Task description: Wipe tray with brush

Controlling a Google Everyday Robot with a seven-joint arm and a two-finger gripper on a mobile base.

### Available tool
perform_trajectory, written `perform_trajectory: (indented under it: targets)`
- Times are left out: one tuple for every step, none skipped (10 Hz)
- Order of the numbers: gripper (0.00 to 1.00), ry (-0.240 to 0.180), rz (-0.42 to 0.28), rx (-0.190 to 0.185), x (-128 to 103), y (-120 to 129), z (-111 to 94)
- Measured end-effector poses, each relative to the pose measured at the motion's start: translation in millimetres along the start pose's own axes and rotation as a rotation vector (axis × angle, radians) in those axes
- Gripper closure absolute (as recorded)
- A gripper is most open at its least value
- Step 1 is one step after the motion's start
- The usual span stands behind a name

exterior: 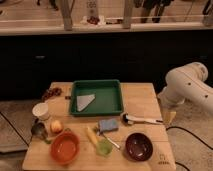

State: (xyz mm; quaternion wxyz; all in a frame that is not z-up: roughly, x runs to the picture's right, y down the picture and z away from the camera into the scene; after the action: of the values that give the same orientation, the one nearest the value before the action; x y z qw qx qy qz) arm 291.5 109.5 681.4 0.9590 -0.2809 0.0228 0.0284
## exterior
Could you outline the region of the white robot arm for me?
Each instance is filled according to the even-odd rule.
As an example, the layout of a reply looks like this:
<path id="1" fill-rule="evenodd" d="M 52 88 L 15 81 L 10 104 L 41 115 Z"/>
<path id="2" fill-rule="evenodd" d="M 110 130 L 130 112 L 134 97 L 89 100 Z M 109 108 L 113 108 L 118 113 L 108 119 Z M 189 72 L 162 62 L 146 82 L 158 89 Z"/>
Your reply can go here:
<path id="1" fill-rule="evenodd" d="M 205 83 L 207 78 L 208 69 L 200 62 L 170 70 L 165 77 L 166 86 L 158 94 L 162 106 L 172 108 L 188 99 L 213 115 L 213 87 Z"/>

